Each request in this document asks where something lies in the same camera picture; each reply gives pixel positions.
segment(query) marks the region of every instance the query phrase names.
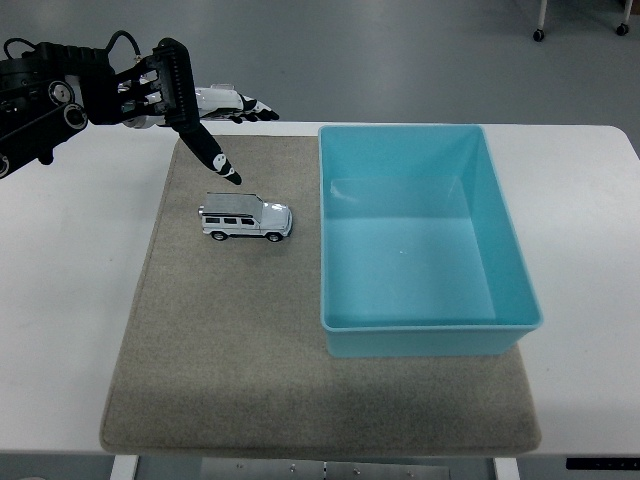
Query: caster wheel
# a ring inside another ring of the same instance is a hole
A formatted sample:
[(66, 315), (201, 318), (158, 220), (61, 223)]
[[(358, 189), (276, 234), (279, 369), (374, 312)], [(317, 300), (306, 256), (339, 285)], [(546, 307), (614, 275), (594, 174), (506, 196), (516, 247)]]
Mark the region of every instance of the caster wheel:
[(616, 28), (616, 33), (621, 37), (625, 36), (627, 33), (629, 33), (629, 25), (627, 25), (626, 23), (621, 23), (620, 26)]

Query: white table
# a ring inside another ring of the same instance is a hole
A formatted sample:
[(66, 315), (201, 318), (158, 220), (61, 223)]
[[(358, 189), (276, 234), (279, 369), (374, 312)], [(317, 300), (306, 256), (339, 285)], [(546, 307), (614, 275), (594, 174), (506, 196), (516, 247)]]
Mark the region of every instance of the white table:
[[(206, 126), (316, 135), (321, 124)], [(543, 436), (534, 454), (638, 455), (638, 157), (611, 127), (485, 132), (545, 317), (520, 342)], [(169, 129), (89, 127), (52, 166), (0, 181), (0, 452), (102, 452), (102, 409), (176, 140)]]

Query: toy car wheel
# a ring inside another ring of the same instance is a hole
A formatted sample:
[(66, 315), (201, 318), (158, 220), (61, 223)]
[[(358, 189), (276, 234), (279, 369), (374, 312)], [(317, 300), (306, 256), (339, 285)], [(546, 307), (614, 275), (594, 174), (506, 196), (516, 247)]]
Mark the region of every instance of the toy car wheel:
[(226, 233), (222, 232), (211, 232), (211, 238), (214, 240), (218, 240), (219, 242), (226, 240), (229, 237)]
[(275, 232), (267, 233), (265, 236), (270, 242), (279, 242), (280, 240), (282, 240), (282, 235)]

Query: blue plastic bin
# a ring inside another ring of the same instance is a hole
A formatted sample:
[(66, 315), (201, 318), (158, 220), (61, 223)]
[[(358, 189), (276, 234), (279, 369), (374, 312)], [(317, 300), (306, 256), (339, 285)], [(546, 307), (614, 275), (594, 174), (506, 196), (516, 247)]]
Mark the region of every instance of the blue plastic bin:
[(479, 126), (328, 126), (319, 140), (332, 355), (495, 355), (540, 326)]

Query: gray floor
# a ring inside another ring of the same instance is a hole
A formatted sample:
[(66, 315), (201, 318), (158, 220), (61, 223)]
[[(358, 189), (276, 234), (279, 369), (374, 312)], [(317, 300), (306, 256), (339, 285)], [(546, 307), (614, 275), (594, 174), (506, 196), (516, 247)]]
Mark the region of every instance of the gray floor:
[[(619, 0), (550, 0), (546, 38), (536, 43), (539, 5), (22, 0), (3, 2), (0, 32), (104, 47), (125, 29), (143, 54), (170, 36), (189, 48), (197, 85), (232, 83), (287, 121), (613, 125), (640, 152), (640, 18), (618, 37)], [(121, 40), (112, 64), (128, 68), (131, 57)], [(20, 478), (4, 470), (9, 458), (0, 456), (0, 480)], [(562, 465), (554, 462), (546, 465)], [(92, 478), (103, 478), (96, 468)], [(527, 468), (526, 478), (553, 478)]]

